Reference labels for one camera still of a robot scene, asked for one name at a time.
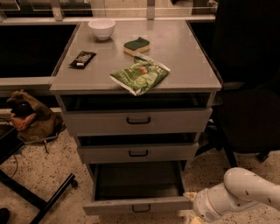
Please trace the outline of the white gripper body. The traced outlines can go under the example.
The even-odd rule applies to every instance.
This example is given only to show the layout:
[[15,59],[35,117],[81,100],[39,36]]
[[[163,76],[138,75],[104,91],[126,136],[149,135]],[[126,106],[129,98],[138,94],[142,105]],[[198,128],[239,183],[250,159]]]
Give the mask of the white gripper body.
[[206,188],[196,194],[192,208],[193,211],[206,222],[218,221],[221,216],[214,210],[208,198],[209,189]]

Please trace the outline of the cream foam-padded gripper finger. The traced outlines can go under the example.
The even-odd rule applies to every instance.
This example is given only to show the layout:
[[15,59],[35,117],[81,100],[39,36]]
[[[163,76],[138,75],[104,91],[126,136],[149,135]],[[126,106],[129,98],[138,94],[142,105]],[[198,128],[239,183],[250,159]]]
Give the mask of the cream foam-padded gripper finger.
[[191,216],[189,224],[209,224],[207,221],[203,220],[199,216]]
[[194,201],[196,195],[197,195],[196,192],[185,192],[184,193],[184,196],[190,201]]

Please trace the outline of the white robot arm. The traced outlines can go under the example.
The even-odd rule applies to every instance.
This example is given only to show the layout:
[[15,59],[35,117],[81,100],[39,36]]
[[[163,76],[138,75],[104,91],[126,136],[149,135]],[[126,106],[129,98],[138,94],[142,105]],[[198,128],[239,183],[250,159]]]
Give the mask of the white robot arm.
[[241,167],[227,170],[223,181],[200,192],[185,192],[195,215],[189,224],[208,224],[227,213],[255,210],[263,205],[280,210],[280,185]]

